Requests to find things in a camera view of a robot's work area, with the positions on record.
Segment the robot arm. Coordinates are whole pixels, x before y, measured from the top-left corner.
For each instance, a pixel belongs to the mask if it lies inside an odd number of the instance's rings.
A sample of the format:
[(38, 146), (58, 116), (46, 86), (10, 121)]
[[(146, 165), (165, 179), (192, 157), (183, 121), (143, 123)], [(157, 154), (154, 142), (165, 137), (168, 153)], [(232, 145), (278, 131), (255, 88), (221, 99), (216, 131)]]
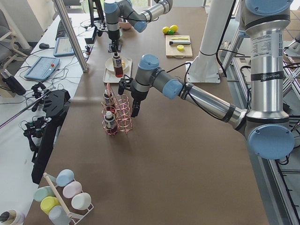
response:
[(120, 26), (119, 19), (124, 18), (139, 33), (143, 32), (147, 24), (163, 14), (167, 14), (173, 6), (172, 0), (157, 0), (155, 5), (137, 13), (129, 0), (105, 0), (104, 11), (108, 30), (108, 37), (112, 41), (112, 52), (119, 48)]
[(143, 55), (130, 85), (132, 117), (151, 87), (169, 99), (180, 97), (210, 116), (227, 122), (242, 133), (247, 145), (264, 159), (282, 159), (295, 145), (289, 115), (283, 110), (282, 31), (290, 23), (289, 0), (247, 0), (240, 24), (251, 40), (251, 108), (240, 109), (186, 81), (180, 81), (159, 66), (152, 54)]

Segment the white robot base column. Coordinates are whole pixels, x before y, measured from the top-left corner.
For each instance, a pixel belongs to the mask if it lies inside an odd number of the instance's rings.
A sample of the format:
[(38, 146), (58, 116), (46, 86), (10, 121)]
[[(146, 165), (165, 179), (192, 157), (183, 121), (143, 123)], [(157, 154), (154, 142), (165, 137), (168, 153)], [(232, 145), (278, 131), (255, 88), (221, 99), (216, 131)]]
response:
[(217, 55), (232, 17), (235, 0), (213, 0), (210, 5), (198, 56), (187, 75), (190, 83), (220, 83)]

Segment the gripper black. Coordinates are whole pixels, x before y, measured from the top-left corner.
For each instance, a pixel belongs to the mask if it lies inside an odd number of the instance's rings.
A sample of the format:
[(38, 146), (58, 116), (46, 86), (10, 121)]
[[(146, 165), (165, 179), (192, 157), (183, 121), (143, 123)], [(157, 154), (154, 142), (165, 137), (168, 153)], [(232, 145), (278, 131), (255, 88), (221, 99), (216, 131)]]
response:
[(114, 53), (114, 55), (118, 55), (119, 52), (119, 40), (112, 40), (110, 43), (110, 51)]
[(131, 117), (137, 117), (138, 116), (138, 113), (140, 111), (140, 104), (141, 104), (140, 99), (136, 99), (136, 98), (133, 99)]

